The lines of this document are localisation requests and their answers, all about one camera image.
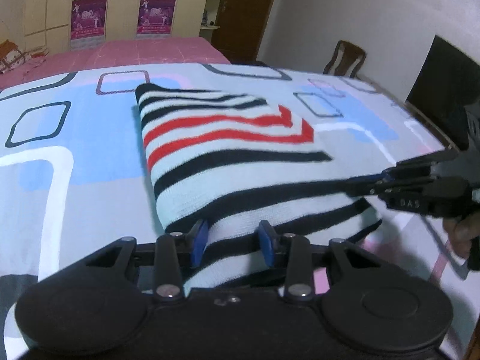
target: folded blanket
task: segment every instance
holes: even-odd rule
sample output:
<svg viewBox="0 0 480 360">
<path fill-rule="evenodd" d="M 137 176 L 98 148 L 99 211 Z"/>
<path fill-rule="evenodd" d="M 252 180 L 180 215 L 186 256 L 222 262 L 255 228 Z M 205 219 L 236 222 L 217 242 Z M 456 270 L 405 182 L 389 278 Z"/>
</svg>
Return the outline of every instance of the folded blanket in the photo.
<svg viewBox="0 0 480 360">
<path fill-rule="evenodd" d="M 200 268 L 186 288 L 269 285 L 255 230 L 356 242 L 381 220 L 368 202 L 347 197 L 341 161 L 303 119 L 263 98 L 221 91 L 137 88 L 142 137 L 157 213 L 167 233 L 210 226 Z"/>
</svg>

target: black screen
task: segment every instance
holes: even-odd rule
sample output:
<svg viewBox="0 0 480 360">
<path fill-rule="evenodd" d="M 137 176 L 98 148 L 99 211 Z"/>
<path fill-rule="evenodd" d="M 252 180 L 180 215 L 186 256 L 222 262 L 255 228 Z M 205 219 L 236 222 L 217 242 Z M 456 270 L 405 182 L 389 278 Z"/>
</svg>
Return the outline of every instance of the black screen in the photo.
<svg viewBox="0 0 480 360">
<path fill-rule="evenodd" d="M 416 106 L 462 150 L 469 147 L 465 105 L 480 99 L 480 66 L 435 36 L 407 101 Z"/>
</svg>

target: finger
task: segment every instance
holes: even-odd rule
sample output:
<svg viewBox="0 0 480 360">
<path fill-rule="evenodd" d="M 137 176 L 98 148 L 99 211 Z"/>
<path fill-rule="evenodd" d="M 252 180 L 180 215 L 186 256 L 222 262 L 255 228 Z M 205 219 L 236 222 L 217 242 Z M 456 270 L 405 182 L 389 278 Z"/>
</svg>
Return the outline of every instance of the finger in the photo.
<svg viewBox="0 0 480 360">
<path fill-rule="evenodd" d="M 461 221 L 454 229 L 457 241 L 469 241 L 480 236 L 480 212 L 475 212 Z"/>
<path fill-rule="evenodd" d="M 458 222 L 455 219 L 443 219 L 443 229 L 447 234 L 453 234 Z"/>
<path fill-rule="evenodd" d="M 458 241 L 450 241 L 450 245 L 452 246 L 452 250 L 458 257 L 462 259 L 467 259 L 470 256 L 470 249 L 472 247 L 472 241 L 467 242 L 458 242 Z"/>
</svg>

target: screw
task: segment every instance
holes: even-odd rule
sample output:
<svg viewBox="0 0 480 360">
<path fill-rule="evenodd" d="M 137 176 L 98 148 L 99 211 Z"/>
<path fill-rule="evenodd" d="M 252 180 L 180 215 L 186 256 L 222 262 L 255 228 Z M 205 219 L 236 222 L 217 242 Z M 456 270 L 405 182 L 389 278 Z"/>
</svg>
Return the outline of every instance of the screw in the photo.
<svg viewBox="0 0 480 360">
<path fill-rule="evenodd" d="M 289 287 L 289 293 L 295 297 L 304 298 L 311 294 L 311 287 L 306 284 L 293 284 Z"/>
<path fill-rule="evenodd" d="M 174 298 L 180 293 L 180 288 L 173 284 L 162 284 L 157 287 L 157 294 L 162 298 Z"/>
</svg>

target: pink bedspread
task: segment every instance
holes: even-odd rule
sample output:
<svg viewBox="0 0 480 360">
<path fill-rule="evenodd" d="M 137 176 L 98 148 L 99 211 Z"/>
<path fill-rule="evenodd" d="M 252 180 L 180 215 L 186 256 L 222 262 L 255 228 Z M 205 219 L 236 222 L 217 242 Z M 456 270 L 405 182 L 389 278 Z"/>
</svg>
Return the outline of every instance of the pink bedspread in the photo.
<svg viewBox="0 0 480 360">
<path fill-rule="evenodd" d="M 0 74 L 0 90 L 61 73 L 115 66 L 230 62 L 203 38 L 116 40 L 100 47 L 34 58 Z"/>
</svg>

